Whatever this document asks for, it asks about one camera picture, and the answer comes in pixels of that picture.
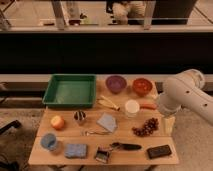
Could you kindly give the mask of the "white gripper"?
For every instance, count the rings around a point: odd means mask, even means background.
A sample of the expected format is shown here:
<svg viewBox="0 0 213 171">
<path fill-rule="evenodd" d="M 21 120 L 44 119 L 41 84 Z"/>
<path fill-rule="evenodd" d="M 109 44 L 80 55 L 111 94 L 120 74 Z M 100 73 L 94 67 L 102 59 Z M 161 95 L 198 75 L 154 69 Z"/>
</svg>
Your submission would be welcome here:
<svg viewBox="0 0 213 171">
<path fill-rule="evenodd" d="M 181 105 L 174 99 L 170 98 L 165 92 L 157 97 L 156 105 L 157 110 L 165 116 L 163 118 L 165 133 L 171 135 L 175 123 L 175 117 L 171 115 L 176 114 L 181 109 Z"/>
</svg>

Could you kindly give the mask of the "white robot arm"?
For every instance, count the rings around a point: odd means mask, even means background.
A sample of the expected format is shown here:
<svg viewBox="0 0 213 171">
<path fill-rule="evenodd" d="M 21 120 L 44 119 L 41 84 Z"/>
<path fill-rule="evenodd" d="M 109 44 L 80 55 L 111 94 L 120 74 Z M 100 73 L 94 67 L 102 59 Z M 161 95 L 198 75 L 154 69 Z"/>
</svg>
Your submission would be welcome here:
<svg viewBox="0 0 213 171">
<path fill-rule="evenodd" d="M 167 135 L 172 134 L 175 114 L 181 107 L 188 108 L 213 125 L 213 97 L 202 90 L 204 85 L 204 74 L 196 69 L 183 71 L 164 80 L 163 92 L 156 98 L 156 105 L 163 115 Z"/>
</svg>

